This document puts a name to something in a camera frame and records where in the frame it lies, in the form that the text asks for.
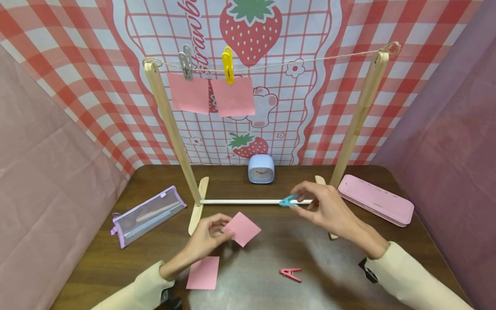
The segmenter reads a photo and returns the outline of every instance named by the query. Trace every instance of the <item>pink pencil box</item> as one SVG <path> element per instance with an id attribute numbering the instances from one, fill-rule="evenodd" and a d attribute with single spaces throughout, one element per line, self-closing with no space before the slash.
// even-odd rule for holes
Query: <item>pink pencil box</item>
<path id="1" fill-rule="evenodd" d="M 406 227 L 413 216 L 413 204 L 373 184 L 345 175 L 338 193 L 359 207 L 400 227 Z"/>

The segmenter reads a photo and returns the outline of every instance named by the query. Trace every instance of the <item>clothesline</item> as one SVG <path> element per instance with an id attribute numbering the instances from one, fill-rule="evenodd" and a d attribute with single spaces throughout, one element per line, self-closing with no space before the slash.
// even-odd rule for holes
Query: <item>clothesline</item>
<path id="1" fill-rule="evenodd" d="M 393 52 L 391 51 L 392 47 L 396 47 L 396 50 Z M 359 52 L 359 53 L 352 53 L 352 54 L 345 54 L 345 55 L 337 55 L 337 56 L 329 56 L 329 57 L 323 57 L 323 58 L 306 59 L 306 60 L 293 61 L 293 62 L 283 62 L 283 63 L 258 66 L 258 67 L 253 67 L 253 68 L 234 69 L 233 72 L 264 69 L 264 68 L 270 68 L 270 67 L 284 66 L 287 64 L 302 63 L 302 62 L 315 62 L 315 61 L 321 61 L 321 60 L 327 60 L 327 59 L 336 59 L 336 58 L 343 58 L 343 57 L 350 57 L 350 56 L 366 55 L 366 54 L 372 54 L 372 53 L 377 53 L 377 52 L 386 52 L 386 53 L 389 53 L 390 56 L 393 56 L 393 55 L 396 55 L 400 52 L 400 48 L 401 48 L 401 45 L 399 44 L 399 42 L 394 41 L 394 42 L 387 44 L 382 49 L 373 50 L 373 51 L 366 51 L 366 52 Z M 163 62 L 160 59 L 156 59 L 153 57 L 146 57 L 145 59 L 143 59 L 143 64 L 145 64 L 145 62 L 154 62 L 157 64 L 157 66 L 162 66 L 164 64 L 164 65 L 169 65 L 171 67 L 176 67 L 176 68 L 182 69 L 182 67 L 180 65 Z M 194 69 L 193 68 L 192 70 L 193 71 L 208 70 L 210 72 L 222 72 L 222 73 L 224 73 L 224 70 L 210 70 L 210 69 L 205 69 L 205 68 L 203 68 L 203 69 Z"/>

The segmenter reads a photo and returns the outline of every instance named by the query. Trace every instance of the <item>hand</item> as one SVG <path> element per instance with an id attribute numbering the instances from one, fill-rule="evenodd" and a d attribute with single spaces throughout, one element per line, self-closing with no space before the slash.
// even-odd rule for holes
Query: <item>hand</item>
<path id="1" fill-rule="evenodd" d="M 184 249 L 160 267 L 160 276 L 172 281 L 188 266 L 205 258 L 219 245 L 232 239 L 233 232 L 222 232 L 230 220 L 230 216 L 221 213 L 201 219 Z"/>
<path id="2" fill-rule="evenodd" d="M 306 210 L 301 207 L 291 207 L 301 217 L 348 240 L 357 232 L 360 220 L 348 208 L 334 187 L 305 181 L 296 185 L 291 190 L 291 194 L 298 194 L 298 201 L 302 201 L 309 194 L 316 197 Z"/>
<path id="3" fill-rule="evenodd" d="M 291 194 L 298 194 L 298 201 L 302 201 L 309 193 L 315 195 L 316 199 L 306 210 L 290 207 L 291 210 L 328 232 L 355 243 L 372 259 L 384 255 L 389 243 L 374 228 L 356 217 L 334 187 L 305 181 L 291 190 Z M 317 208 L 317 211 L 310 211 L 313 208 Z"/>
<path id="4" fill-rule="evenodd" d="M 231 240 L 234 232 L 222 232 L 224 226 L 231 221 L 230 216 L 217 213 L 201 219 L 183 252 L 194 263 L 209 255 L 219 245 Z"/>

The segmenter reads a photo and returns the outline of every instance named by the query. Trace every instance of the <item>pink checkered fabric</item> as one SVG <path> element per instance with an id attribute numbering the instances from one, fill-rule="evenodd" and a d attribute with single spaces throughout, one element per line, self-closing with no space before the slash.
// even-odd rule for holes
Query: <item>pink checkered fabric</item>
<path id="1" fill-rule="evenodd" d="M 242 38 L 234 28 L 236 37 L 226 36 L 226 10 L 232 5 L 0 0 L 0 45 L 129 176 L 142 165 L 178 163 L 144 76 L 144 57 L 179 64 L 178 52 L 189 44 L 194 65 L 202 69 L 194 77 L 217 79 L 224 75 L 211 70 L 223 68 L 220 56 L 227 44 L 239 69 L 246 67 L 241 61 L 245 52 L 257 57 L 253 68 L 376 50 L 399 41 L 402 51 L 390 60 L 352 153 L 352 163 L 365 164 L 480 2 L 278 0 L 271 6 L 272 35 L 263 39 L 272 47 L 263 55 L 249 51 L 255 43 L 247 33 Z M 257 115 L 221 118 L 213 97 L 210 115 L 174 111 L 190 162 L 245 164 L 248 159 L 229 142 L 231 133 L 251 133 L 267 145 L 276 164 L 335 163 L 370 59 L 355 56 L 241 72 L 253 80 Z M 170 96 L 166 72 L 180 70 L 164 65 L 160 72 Z"/>

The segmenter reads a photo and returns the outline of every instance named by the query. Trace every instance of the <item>strawberry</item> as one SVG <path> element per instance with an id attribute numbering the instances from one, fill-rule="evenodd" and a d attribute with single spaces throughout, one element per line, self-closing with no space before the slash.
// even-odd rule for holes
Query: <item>strawberry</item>
<path id="1" fill-rule="evenodd" d="M 231 132 L 229 134 L 233 136 L 229 146 L 233 148 L 234 154 L 239 157 L 250 158 L 255 154 L 267 154 L 269 151 L 267 141 L 260 137 L 252 136 L 249 133 L 237 135 Z"/>
<path id="2" fill-rule="evenodd" d="M 226 43 L 250 67 L 276 43 L 282 15 L 272 0 L 233 0 L 222 10 L 219 23 Z"/>
<path id="3" fill-rule="evenodd" d="M 208 111 L 210 113 L 219 113 L 217 110 L 217 103 L 215 102 L 214 91 L 212 89 L 212 84 L 208 81 Z"/>

